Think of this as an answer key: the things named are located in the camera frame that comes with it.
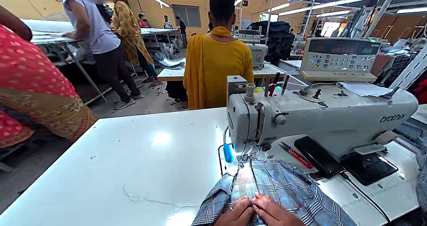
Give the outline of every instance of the checkered fabric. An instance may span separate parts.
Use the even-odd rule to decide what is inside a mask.
[[[220,211],[232,202],[254,193],[269,195],[289,212],[296,214],[307,226],[356,226],[354,221],[323,194],[307,173],[290,163],[277,160],[259,161],[245,157],[236,172],[226,172],[200,206],[192,226],[212,225]],[[266,225],[255,215],[248,225]]]

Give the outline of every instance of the woman in mustard floral kurta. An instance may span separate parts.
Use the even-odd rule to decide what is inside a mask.
[[[149,87],[163,84],[163,82],[157,80],[153,60],[145,48],[138,22],[129,6],[122,0],[114,2],[113,26],[115,33],[122,42],[128,60],[133,65],[141,66],[147,72],[149,77],[143,83],[152,82]]]

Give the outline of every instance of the digital display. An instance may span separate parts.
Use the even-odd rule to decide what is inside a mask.
[[[327,54],[376,54],[380,44],[370,41],[348,39],[312,39],[309,51]]]

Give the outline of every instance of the woman in yellow kurta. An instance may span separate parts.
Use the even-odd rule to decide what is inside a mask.
[[[157,80],[153,59],[151,59],[145,48],[141,37],[141,29],[132,10],[123,0],[115,0],[113,11],[115,33],[122,42],[123,50],[128,60],[133,65],[141,66],[147,72],[148,78],[142,82],[152,82],[149,87],[163,84],[163,82]]]
[[[240,75],[254,82],[251,50],[230,32],[236,22],[234,1],[209,0],[207,14],[214,29],[189,39],[184,87],[190,110],[225,107],[227,76]]]

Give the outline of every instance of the brother logo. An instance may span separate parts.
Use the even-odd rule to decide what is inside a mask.
[[[385,122],[385,121],[393,121],[393,120],[399,120],[402,119],[406,116],[406,114],[395,114],[393,116],[383,116],[382,119],[380,120],[380,123]]]

